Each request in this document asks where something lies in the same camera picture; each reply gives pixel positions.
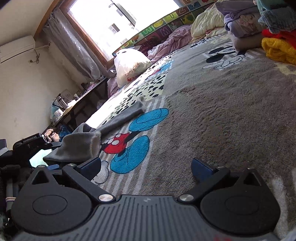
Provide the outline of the grey fleece garment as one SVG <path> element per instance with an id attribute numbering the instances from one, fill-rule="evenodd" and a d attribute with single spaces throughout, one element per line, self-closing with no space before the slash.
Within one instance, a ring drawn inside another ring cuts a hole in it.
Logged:
<path id="1" fill-rule="evenodd" d="M 44 156 L 43 161 L 48 165 L 76 164 L 98 157 L 102 137 L 143 113 L 144 110 L 144 102 L 139 100 L 97 129 L 82 123 L 73 133 L 62 139 L 60 147 Z"/>

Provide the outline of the dark wooden desk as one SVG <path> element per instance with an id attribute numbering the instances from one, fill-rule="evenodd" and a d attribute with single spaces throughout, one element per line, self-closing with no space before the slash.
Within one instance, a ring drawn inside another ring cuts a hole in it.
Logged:
<path id="1" fill-rule="evenodd" d="M 49 125 L 51 128 L 57 128 L 59 125 L 66 125 L 72 131 L 81 123 L 87 121 L 96 111 L 97 104 L 101 100 L 108 99 L 107 81 L 109 78 L 104 78 L 99 81 L 94 87 L 85 92 L 76 100 L 74 105 L 69 107 L 69 110 L 63 112 L 58 120 Z"/>

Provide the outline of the Mickey Mouse plush blanket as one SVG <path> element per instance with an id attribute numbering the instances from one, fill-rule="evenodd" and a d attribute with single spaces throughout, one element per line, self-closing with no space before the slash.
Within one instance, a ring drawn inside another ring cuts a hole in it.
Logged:
<path id="1" fill-rule="evenodd" d="M 145 114 L 102 139 L 93 182 L 114 196 L 174 195 L 195 185 L 191 161 L 256 169 L 280 205 L 276 234 L 295 230 L 295 65 L 227 35 L 185 46 L 112 90 L 97 128 L 145 101 Z"/>

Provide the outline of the translucent grey curtain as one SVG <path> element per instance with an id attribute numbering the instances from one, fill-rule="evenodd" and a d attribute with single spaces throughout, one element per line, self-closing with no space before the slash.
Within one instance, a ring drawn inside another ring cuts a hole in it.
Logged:
<path id="1" fill-rule="evenodd" d="M 83 76 L 92 80 L 115 76 L 100 62 L 60 9 L 50 13 L 43 31 Z"/>

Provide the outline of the white plastic bag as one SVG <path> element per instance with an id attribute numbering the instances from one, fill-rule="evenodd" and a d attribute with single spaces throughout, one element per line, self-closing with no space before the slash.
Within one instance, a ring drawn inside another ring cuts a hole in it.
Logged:
<path id="1" fill-rule="evenodd" d="M 144 73 L 152 65 L 142 52 L 135 49 L 121 49 L 114 58 L 116 81 L 119 88 Z"/>

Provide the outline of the yellow knitted sweater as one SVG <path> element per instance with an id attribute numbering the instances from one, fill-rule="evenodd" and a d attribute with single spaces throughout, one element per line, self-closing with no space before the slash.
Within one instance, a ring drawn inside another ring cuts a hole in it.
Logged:
<path id="1" fill-rule="evenodd" d="M 277 38 L 263 38 L 261 45 L 267 58 L 295 65 L 295 48 L 287 41 Z"/>

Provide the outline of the taupe folded garment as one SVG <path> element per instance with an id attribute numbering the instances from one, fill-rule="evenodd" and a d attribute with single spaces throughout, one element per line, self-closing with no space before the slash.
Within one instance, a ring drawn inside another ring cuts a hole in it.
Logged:
<path id="1" fill-rule="evenodd" d="M 254 48 L 261 48 L 262 45 L 262 39 L 263 35 L 262 32 L 256 33 L 254 35 L 249 35 L 246 37 L 235 37 L 231 32 L 228 32 L 228 35 L 232 41 L 232 44 L 234 48 L 237 51 L 242 51 L 242 50 L 250 50 Z"/>

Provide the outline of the colourful alphabet foam mat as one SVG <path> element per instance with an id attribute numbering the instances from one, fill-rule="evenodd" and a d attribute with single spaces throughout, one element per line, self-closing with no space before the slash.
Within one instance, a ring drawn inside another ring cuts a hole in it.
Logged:
<path id="1" fill-rule="evenodd" d="M 178 27 L 191 25 L 196 17 L 204 12 L 210 5 L 214 4 L 215 1 L 180 1 L 180 3 L 180 8 L 163 16 L 161 19 L 135 34 L 132 38 L 123 42 L 123 44 L 112 53 L 113 57 L 115 57 L 117 52 L 121 49 L 139 46 L 151 39 L 156 39 L 160 42 L 167 39 Z"/>

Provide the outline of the red knitted garment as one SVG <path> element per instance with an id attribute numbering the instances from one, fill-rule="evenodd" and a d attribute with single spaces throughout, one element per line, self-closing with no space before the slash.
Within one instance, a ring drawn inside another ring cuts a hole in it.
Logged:
<path id="1" fill-rule="evenodd" d="M 277 38 L 277 39 L 285 40 L 294 48 L 296 48 L 296 30 L 293 30 L 291 32 L 280 31 L 278 34 L 273 34 L 268 29 L 264 29 L 262 30 L 262 35 L 263 37 L 266 37 L 266 38 Z"/>

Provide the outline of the pink crumpled bedsheet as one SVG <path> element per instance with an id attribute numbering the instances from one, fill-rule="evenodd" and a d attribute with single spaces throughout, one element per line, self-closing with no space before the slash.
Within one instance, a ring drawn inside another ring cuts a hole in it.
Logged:
<path id="1" fill-rule="evenodd" d="M 187 45 L 190 39 L 191 39 L 191 26 L 190 25 L 183 25 L 183 26 L 175 29 L 169 35 L 169 37 L 165 40 L 165 42 L 158 44 L 158 45 L 154 46 L 153 48 L 151 48 L 151 52 L 150 52 L 150 54 L 147 55 L 147 57 L 149 58 L 149 60 L 151 61 L 152 65 L 153 65 L 159 59 L 163 58 L 167 54 L 170 54 L 171 52 Z M 116 91 L 118 89 L 120 89 L 117 85 L 116 76 L 110 78 L 107 81 L 107 89 L 108 89 L 108 97 L 111 97 L 112 95 L 114 95 L 116 93 Z"/>

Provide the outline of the cream satin quilt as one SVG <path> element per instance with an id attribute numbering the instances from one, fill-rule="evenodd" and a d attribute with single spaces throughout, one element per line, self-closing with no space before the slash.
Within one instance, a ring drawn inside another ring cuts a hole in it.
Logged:
<path id="1" fill-rule="evenodd" d="M 192 41 L 224 34 L 224 15 L 218 11 L 216 4 L 199 14 L 191 25 Z"/>

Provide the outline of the purple flower garment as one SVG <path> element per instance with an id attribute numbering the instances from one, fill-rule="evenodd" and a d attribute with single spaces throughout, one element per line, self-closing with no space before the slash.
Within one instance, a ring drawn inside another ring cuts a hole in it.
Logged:
<path id="1" fill-rule="evenodd" d="M 217 1 L 217 10 L 224 16 L 225 30 L 235 37 L 242 38 L 261 33 L 261 17 L 253 1 Z"/>

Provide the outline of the blue grey denim garment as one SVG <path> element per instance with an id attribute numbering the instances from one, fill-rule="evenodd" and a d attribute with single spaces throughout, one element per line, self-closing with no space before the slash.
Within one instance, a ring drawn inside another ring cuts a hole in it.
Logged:
<path id="1" fill-rule="evenodd" d="M 295 30 L 295 11 L 290 7 L 265 10 L 258 22 L 266 25 L 272 34 L 280 31 L 292 32 Z"/>

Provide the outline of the white wall air conditioner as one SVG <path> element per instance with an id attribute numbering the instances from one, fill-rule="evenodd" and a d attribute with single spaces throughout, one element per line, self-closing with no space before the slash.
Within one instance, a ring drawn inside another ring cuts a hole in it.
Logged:
<path id="1" fill-rule="evenodd" d="M 23 38 L 14 40 L 0 47 L 1 63 L 10 60 L 13 57 L 19 56 L 23 53 L 33 51 L 35 49 L 35 40 L 32 36 L 25 36 Z"/>

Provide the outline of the wooden window frame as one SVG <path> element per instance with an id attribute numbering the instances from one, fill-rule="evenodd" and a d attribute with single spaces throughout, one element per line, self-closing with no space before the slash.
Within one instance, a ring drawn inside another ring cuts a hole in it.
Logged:
<path id="1" fill-rule="evenodd" d="M 82 40 L 86 43 L 86 45 L 90 48 L 90 50 L 95 54 L 95 56 L 99 59 L 99 61 L 107 68 L 111 68 L 114 65 L 114 58 L 111 60 L 107 60 L 107 56 L 102 52 L 102 50 L 98 47 L 98 45 L 90 38 L 88 33 L 81 27 L 81 25 L 76 21 L 76 19 L 70 14 L 70 7 L 75 3 L 75 1 L 58 1 L 54 0 L 51 2 L 51 5 L 47 9 L 44 14 L 37 30 L 34 34 L 34 39 L 36 40 L 44 25 L 47 22 L 50 13 L 58 8 L 65 15 L 66 19 L 69 21 L 74 30 L 78 33 L 78 35 L 82 38 Z"/>

